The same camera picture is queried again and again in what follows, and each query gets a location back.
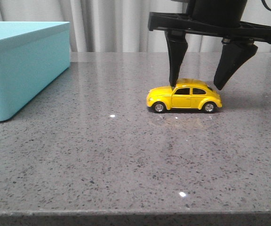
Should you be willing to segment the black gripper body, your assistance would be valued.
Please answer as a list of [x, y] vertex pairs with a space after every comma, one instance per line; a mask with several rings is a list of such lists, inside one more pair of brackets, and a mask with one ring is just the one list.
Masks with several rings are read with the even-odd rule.
[[148, 29], [221, 37], [224, 44], [271, 44], [271, 26], [241, 21], [246, 0], [188, 0], [185, 13], [150, 12]]

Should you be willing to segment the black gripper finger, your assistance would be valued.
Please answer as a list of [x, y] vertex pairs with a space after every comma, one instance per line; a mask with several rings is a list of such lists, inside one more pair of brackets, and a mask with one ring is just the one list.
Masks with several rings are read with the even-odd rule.
[[184, 31], [167, 30], [165, 31], [165, 37], [170, 67], [169, 83], [171, 87], [175, 87], [188, 43], [185, 39]]
[[214, 76], [214, 85], [222, 90], [231, 76], [257, 52], [255, 44], [233, 42], [223, 46], [221, 58]]

